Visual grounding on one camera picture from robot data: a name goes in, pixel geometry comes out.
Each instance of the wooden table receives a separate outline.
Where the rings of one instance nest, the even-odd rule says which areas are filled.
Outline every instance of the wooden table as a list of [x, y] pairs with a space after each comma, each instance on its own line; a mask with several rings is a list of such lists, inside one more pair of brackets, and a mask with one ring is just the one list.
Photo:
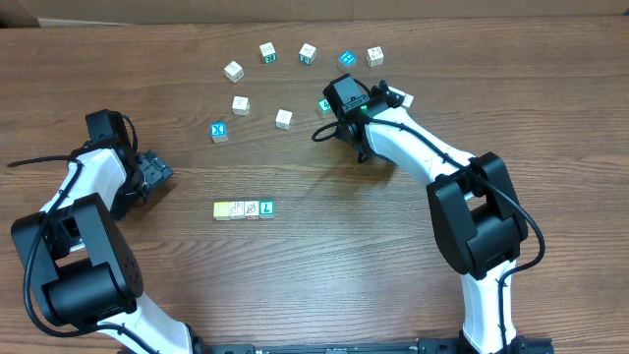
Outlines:
[[[262, 65], [272, 41], [279, 61]], [[307, 42], [312, 67], [298, 61]], [[380, 45], [384, 65], [368, 68]], [[514, 278], [514, 323], [557, 352], [629, 350], [629, 22], [626, 18], [10, 29], [0, 31], [2, 164], [64, 154], [84, 116], [132, 117], [174, 169], [119, 226], [145, 292], [211, 343], [315, 344], [454, 336], [461, 284], [435, 246], [428, 202], [399, 168], [311, 142], [336, 58], [415, 96], [411, 115], [455, 147], [498, 153], [541, 226], [546, 257]], [[238, 61], [245, 77], [229, 82]], [[234, 116], [234, 95], [251, 100]], [[279, 108], [294, 112], [275, 128]], [[224, 121], [229, 142], [209, 124]], [[56, 339], [29, 322], [10, 237], [67, 171], [0, 167], [0, 352], [113, 353], [103, 335]], [[271, 222], [219, 222], [216, 201], [273, 198]], [[538, 249], [523, 245], [520, 262]]]

